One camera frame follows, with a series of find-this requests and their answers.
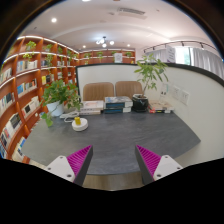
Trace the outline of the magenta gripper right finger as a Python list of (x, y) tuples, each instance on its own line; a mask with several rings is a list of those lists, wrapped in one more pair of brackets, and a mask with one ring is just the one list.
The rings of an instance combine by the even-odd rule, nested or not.
[(182, 166), (169, 155), (159, 156), (139, 145), (135, 146), (135, 155), (144, 185), (182, 169)]

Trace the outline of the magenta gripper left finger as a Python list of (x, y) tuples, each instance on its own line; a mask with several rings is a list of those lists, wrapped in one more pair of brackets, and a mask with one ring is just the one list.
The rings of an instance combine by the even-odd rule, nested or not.
[(69, 156), (58, 156), (45, 170), (78, 186), (82, 186), (92, 156), (93, 146), (89, 145)]

